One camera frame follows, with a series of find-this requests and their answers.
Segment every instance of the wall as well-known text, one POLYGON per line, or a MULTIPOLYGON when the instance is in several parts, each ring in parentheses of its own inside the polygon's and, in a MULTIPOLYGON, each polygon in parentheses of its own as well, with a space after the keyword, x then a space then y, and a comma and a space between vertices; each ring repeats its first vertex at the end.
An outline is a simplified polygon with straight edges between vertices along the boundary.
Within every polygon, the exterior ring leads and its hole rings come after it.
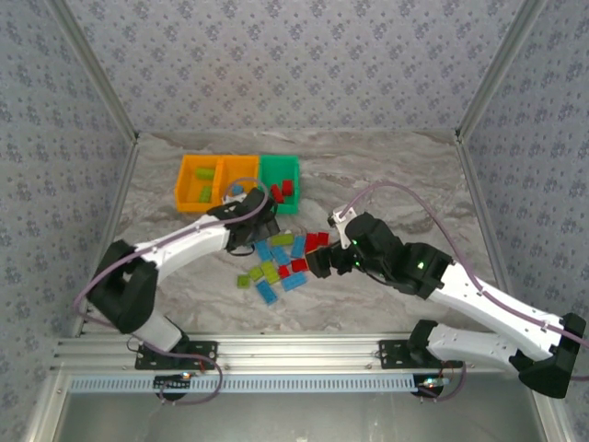
POLYGON ((0 440, 17 441, 127 146, 41 0, 4 0, 0 40, 0 440))
MULTIPOLYGON (((468 140, 515 295, 589 319, 589 5, 549 2, 468 140)), ((583 352, 578 371, 589 374, 583 352)), ((579 440, 589 386, 572 384, 579 440)))
POLYGON ((454 128, 521 0, 70 0, 135 129, 454 128))

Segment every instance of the marble surface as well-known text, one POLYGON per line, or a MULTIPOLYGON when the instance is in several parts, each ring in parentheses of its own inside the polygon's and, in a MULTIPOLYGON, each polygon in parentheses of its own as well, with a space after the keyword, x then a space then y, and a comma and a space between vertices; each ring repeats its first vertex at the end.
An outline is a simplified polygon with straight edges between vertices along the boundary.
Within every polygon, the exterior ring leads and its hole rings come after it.
MULTIPOLYGON (((131 243, 159 238, 198 215, 176 211, 174 186, 189 153, 296 154, 301 164, 298 215, 279 215, 281 229, 329 230, 328 212, 375 180, 410 186, 441 215, 478 275, 493 282, 491 265, 450 133, 291 132, 141 134, 139 156, 117 236, 131 243)), ((432 219, 410 196, 373 192, 357 206, 381 217, 402 240, 451 250, 432 219)), ((361 273, 332 275, 289 293, 268 307, 236 278, 260 261, 218 252, 178 270, 158 288, 156 305, 187 332, 407 332, 419 319, 481 330, 455 311, 402 295, 361 273)))

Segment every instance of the purple cable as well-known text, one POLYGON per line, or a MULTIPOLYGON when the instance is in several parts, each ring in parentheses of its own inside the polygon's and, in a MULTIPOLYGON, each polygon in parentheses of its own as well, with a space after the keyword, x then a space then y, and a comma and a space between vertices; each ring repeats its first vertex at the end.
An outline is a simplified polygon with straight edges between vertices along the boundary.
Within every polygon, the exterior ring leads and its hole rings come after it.
POLYGON ((454 398, 463 389, 464 384, 466 384, 466 383, 467 383, 467 364, 463 363, 462 369, 460 370, 460 381, 458 381, 458 385, 456 385, 456 388, 451 393, 445 395, 442 398, 438 398, 438 396, 436 396, 435 393, 432 393, 431 391, 429 391, 428 389, 425 389, 424 387, 418 387, 417 390, 419 390, 422 393, 425 393, 429 396, 432 396, 432 398, 424 398, 427 401, 445 402, 445 401, 450 401, 452 398, 454 398))
MULTIPOLYGON (((237 180, 232 181, 227 188, 231 189, 233 187, 234 184, 237 184, 240 181, 255 181, 263 190, 264 190, 264 198, 262 199, 260 205, 258 207, 256 207, 254 210, 252 210, 251 212, 249 212, 248 214, 242 215, 242 216, 238 216, 237 218, 233 218, 233 219, 227 219, 227 220, 217 220, 217 221, 211 221, 210 223, 204 223, 202 226, 198 226, 197 229, 198 230, 203 230, 205 228, 208 227, 214 227, 214 226, 221 226, 221 225, 227 225, 227 224, 235 224, 235 223, 239 223, 241 221, 245 221, 246 219, 250 219, 252 216, 257 215, 266 205, 266 203, 268 202, 268 188, 264 185, 263 182, 261 182, 260 180, 256 179, 256 178, 252 178, 252 177, 243 177, 243 178, 238 178, 237 180)), ((124 264, 126 264, 127 262, 131 262, 132 260, 134 260, 135 258, 139 258, 142 255, 145 255, 146 253, 148 253, 149 251, 153 250, 153 248, 160 248, 160 247, 164 247, 167 244, 176 241, 178 239, 184 238, 190 234, 192 234, 194 231, 193 230, 184 230, 182 232, 177 233, 176 235, 172 235, 170 238, 166 238, 161 240, 160 242, 149 246, 149 247, 145 247, 143 249, 140 249, 138 251, 135 251, 133 253, 131 253, 128 256, 125 256, 124 258, 119 259, 118 261, 114 262, 113 264, 111 264, 109 267, 107 267, 106 269, 104 269, 102 272, 100 272, 99 274, 97 274, 94 278, 92 278, 92 280, 88 283, 88 285, 86 287, 84 287, 84 289, 78 294, 77 297, 75 297, 74 299, 74 303, 73 303, 73 309, 74 311, 80 315, 82 318, 84 318, 85 320, 91 321, 91 322, 96 322, 97 324, 100 325, 104 325, 105 327, 111 327, 114 328, 114 326, 109 323, 106 322, 105 320, 99 320, 97 318, 93 318, 89 315, 87 315, 85 312, 80 310, 80 304, 82 303, 82 300, 87 296, 88 293, 90 293, 90 291, 100 282, 102 281, 108 274, 114 272, 116 269, 118 269, 119 267, 123 266, 124 264)), ((171 357, 181 357, 181 358, 187 358, 187 359, 197 359, 199 361, 204 361, 207 362, 209 364, 213 364, 214 368, 219 372, 219 382, 217 383, 216 388, 214 389, 214 391, 207 395, 206 397, 197 400, 197 401, 183 401, 183 402, 178 402, 181 403, 182 405, 186 404, 186 405, 193 405, 193 404, 197 404, 197 403, 205 403, 210 401, 211 399, 213 399, 214 397, 216 397, 219 394, 219 391, 221 390, 221 387, 223 385, 223 370, 221 370, 221 367, 214 362, 213 359, 206 357, 206 356, 201 356, 201 355, 189 355, 189 354, 173 354, 170 352, 166 352, 164 350, 161 350, 157 347, 154 347, 153 345, 151 345, 150 343, 146 343, 144 342, 144 345, 151 348, 154 352, 159 353, 163 356, 171 356, 171 357)), ((163 389, 160 391, 160 399, 164 400, 164 398, 162 397, 162 392, 163 389)))
MULTIPOLYGON (((537 325, 538 327, 546 328, 546 329, 550 330, 551 332, 556 332, 556 333, 564 336, 565 338, 569 338, 570 340, 575 341, 576 343, 578 343, 579 345, 581 345, 585 348, 589 348, 589 342, 587 342, 585 339, 580 338, 579 336, 576 336, 575 334, 572 334, 570 331, 561 330, 553 325, 550 325, 550 324, 545 325, 544 322, 542 322, 541 320, 537 320, 536 318, 532 318, 531 316, 527 316, 525 313, 522 313, 521 311, 518 311, 515 308, 509 307, 508 305, 503 304, 502 301, 500 301, 499 299, 494 297, 492 294, 487 292, 480 284, 480 282, 477 279, 477 277, 475 276, 474 271, 473 271, 470 263, 468 262, 466 256, 464 255, 462 250, 458 247, 458 245, 454 242, 454 240, 452 239, 452 236, 450 235, 450 232, 448 232, 445 225, 442 223, 442 220, 438 217, 437 213, 432 209, 432 207, 430 207, 430 205, 428 205, 417 193, 412 191, 409 187, 406 187, 402 184, 398 184, 394 181, 387 181, 386 180, 386 181, 375 182, 374 184, 368 186, 366 189, 364 189, 363 191, 360 191, 356 196, 354 196, 353 199, 350 201, 350 203, 341 212, 343 214, 347 214, 348 211, 350 210, 350 208, 352 208, 352 206, 354 204, 356 204, 358 202, 358 200, 360 200, 360 198, 362 198, 367 193, 369 193, 379 187, 394 187, 394 188, 400 189, 400 190, 408 193, 409 195, 411 195, 413 197, 413 199, 415 201, 417 201, 423 207, 423 209, 425 209, 425 211, 432 218, 434 223, 440 228, 440 230, 444 234, 446 240, 448 241, 448 244, 450 244, 450 247, 452 248, 456 257, 458 258, 458 262, 460 262, 462 264, 462 266, 464 267, 464 270, 467 273, 468 279, 472 282, 472 284, 475 287, 477 287, 477 290, 479 290, 479 292, 483 296, 485 296, 487 299, 489 299, 490 302, 495 304, 497 307, 502 308, 503 310, 507 311, 508 313, 511 313, 512 315, 516 316, 520 320, 526 320, 534 325, 537 325)), ((589 380, 589 376, 571 376, 571 380, 587 381, 587 380, 589 380)))

